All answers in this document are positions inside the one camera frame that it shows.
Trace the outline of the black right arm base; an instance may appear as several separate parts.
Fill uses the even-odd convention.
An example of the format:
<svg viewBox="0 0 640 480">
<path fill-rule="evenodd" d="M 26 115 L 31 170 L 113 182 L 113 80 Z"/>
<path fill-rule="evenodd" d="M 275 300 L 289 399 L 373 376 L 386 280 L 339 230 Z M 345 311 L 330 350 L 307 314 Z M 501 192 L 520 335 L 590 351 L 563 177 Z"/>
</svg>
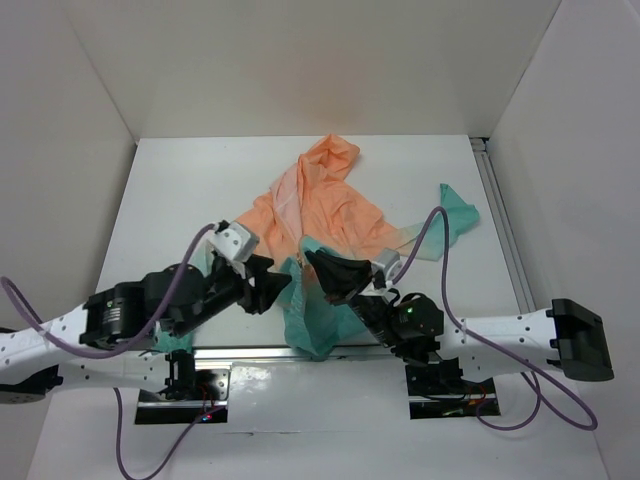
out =
<svg viewBox="0 0 640 480">
<path fill-rule="evenodd" d="M 494 380 L 472 382 L 461 378 L 457 360 L 405 366 L 409 414 L 412 420 L 500 416 Z"/>
</svg>

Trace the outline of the orange and teal jacket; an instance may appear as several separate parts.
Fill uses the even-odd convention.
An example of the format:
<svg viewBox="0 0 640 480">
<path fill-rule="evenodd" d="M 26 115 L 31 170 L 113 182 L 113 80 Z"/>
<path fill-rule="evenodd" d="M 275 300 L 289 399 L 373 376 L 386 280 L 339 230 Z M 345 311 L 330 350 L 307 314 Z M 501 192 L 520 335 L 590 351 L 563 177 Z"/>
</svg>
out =
<svg viewBox="0 0 640 480">
<path fill-rule="evenodd" d="M 359 153 L 359 147 L 347 140 L 325 136 L 237 219 L 259 237 L 257 254 L 272 258 L 277 270 L 291 276 L 278 298 L 285 342 L 314 357 L 327 355 L 365 327 L 348 307 L 325 301 L 305 253 L 326 249 L 333 255 L 369 260 L 389 248 L 437 261 L 446 245 L 454 245 L 480 220 L 474 205 L 443 184 L 440 204 L 445 216 L 436 216 L 428 227 L 392 226 L 376 205 L 346 182 Z"/>
</svg>

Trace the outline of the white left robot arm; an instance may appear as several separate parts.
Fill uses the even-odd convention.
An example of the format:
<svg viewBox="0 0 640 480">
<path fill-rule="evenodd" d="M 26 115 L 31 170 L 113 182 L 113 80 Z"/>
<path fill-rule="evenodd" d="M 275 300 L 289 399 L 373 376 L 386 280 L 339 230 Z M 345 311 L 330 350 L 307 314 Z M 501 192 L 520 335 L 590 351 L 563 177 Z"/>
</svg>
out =
<svg viewBox="0 0 640 480">
<path fill-rule="evenodd" d="M 8 278 L 1 285 L 28 323 L 1 334 L 1 401 L 29 403 L 78 388 L 134 388 L 170 401 L 210 393 L 185 347 L 163 352 L 160 337 L 183 339 L 228 307 L 262 314 L 290 284 L 272 260 L 253 255 L 238 273 L 215 256 L 208 275 L 181 263 L 90 296 L 72 311 L 39 322 Z"/>
</svg>

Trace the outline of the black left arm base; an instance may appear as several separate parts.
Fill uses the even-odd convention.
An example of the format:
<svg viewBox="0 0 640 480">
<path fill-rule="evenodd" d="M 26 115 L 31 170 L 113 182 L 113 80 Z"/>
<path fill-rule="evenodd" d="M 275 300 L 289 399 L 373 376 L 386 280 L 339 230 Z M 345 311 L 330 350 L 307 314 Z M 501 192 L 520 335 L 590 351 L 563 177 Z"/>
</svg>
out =
<svg viewBox="0 0 640 480">
<path fill-rule="evenodd" d="M 231 387 L 231 365 L 225 362 L 199 363 L 193 353 L 145 355 L 145 360 L 158 357 L 168 367 L 166 372 L 153 367 L 164 380 L 161 390 L 141 390 L 138 394 L 136 425 L 187 425 L 197 416 L 201 424 L 223 424 L 228 421 L 228 399 Z"/>
</svg>

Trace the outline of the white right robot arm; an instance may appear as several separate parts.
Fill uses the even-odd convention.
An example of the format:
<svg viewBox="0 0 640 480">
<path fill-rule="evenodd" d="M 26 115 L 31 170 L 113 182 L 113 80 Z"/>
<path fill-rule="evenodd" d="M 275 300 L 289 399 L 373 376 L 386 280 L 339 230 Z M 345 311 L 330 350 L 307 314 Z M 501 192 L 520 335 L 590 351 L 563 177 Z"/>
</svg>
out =
<svg viewBox="0 0 640 480">
<path fill-rule="evenodd" d="M 601 317 L 569 299 L 516 316 L 452 321 L 422 293 L 402 296 L 393 281 L 399 254 L 351 260 L 307 252 L 327 301 L 346 305 L 373 337 L 415 367 L 440 363 L 436 379 L 448 392 L 469 382 L 529 370 L 562 372 L 580 382 L 604 382 L 614 372 Z"/>
</svg>

